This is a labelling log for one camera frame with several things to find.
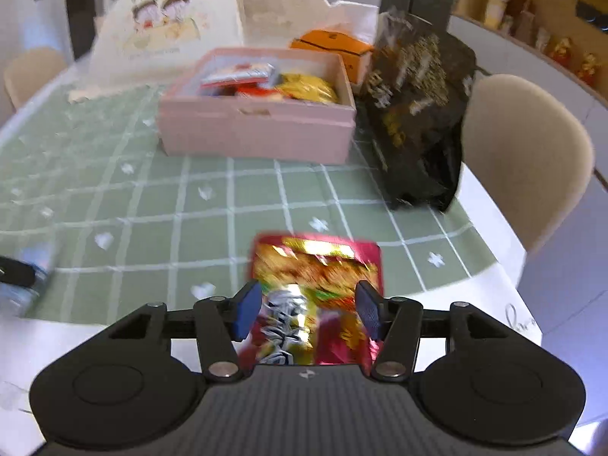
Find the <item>orange box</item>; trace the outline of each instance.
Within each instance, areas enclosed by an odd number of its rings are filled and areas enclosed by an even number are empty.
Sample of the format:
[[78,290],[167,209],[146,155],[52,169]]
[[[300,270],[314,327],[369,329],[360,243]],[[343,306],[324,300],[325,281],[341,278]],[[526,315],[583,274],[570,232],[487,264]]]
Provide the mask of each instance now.
[[344,62],[348,80],[352,84],[360,84],[363,81],[374,48],[348,34],[324,30],[310,31],[300,39],[294,39],[290,47],[339,54]]

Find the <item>chair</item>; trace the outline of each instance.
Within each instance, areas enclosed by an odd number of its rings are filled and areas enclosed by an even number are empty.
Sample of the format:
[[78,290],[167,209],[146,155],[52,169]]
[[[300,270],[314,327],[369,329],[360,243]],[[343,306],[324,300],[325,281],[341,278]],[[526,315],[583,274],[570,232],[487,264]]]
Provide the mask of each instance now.
[[528,253],[576,207],[594,170],[583,125],[551,94],[513,75],[473,87],[463,158]]
[[67,67],[62,54],[53,48],[33,48],[12,60],[4,69],[4,85],[15,109]]

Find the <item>table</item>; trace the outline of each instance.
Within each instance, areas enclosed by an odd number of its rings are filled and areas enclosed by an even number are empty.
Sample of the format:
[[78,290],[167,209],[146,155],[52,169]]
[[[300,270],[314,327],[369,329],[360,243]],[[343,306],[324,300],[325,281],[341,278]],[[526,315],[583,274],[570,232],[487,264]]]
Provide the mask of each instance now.
[[[63,238],[57,275],[35,319],[0,321],[0,382],[27,388],[49,362],[145,301],[189,307],[191,291],[208,283],[233,294],[251,238],[263,230],[378,241],[385,295],[413,296],[437,309],[469,301],[540,344],[540,329],[513,286],[525,252],[466,167],[447,214],[390,213],[360,132],[345,166],[168,158],[156,146],[161,88],[67,108],[61,87],[73,77],[70,70],[48,85],[0,133],[0,168],[3,155],[15,158],[12,178],[2,178],[13,197],[12,205],[2,202],[8,219],[0,246],[8,245],[6,252],[58,222]],[[19,169],[23,186],[14,183]],[[15,204],[24,216],[14,215]],[[416,369],[443,351],[443,341],[423,340]],[[173,355],[199,368],[192,341],[175,341]],[[26,413],[0,409],[0,426],[19,433],[18,440],[0,438],[0,452],[28,454],[40,441]]]

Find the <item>cartoon character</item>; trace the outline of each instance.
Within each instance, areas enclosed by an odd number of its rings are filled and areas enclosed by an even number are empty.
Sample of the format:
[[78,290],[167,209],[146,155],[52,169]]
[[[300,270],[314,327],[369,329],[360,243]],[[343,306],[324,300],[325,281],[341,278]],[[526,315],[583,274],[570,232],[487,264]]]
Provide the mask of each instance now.
[[162,21],[162,14],[157,6],[156,0],[146,0],[133,7],[133,20],[136,23],[136,31],[153,28]]
[[165,0],[162,4],[163,22],[183,22],[190,0]]
[[549,58],[562,65],[562,67],[568,68],[572,60],[572,41],[570,38],[560,39],[553,51],[549,53]]
[[597,78],[598,72],[600,71],[600,66],[600,60],[596,54],[586,53],[583,56],[583,64],[577,71],[576,76],[588,86],[593,87],[595,85],[595,79]]

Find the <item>pink box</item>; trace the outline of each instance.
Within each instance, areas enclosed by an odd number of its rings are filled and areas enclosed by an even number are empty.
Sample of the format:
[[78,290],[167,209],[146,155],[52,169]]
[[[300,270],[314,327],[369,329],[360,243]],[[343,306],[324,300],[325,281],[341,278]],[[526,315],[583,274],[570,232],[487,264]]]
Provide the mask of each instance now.
[[[282,73],[321,77],[334,86],[339,103],[272,102],[200,92],[203,75],[247,62],[268,62]],[[156,124],[168,155],[219,154],[343,164],[355,127],[355,102],[338,54],[217,48],[163,94]]]

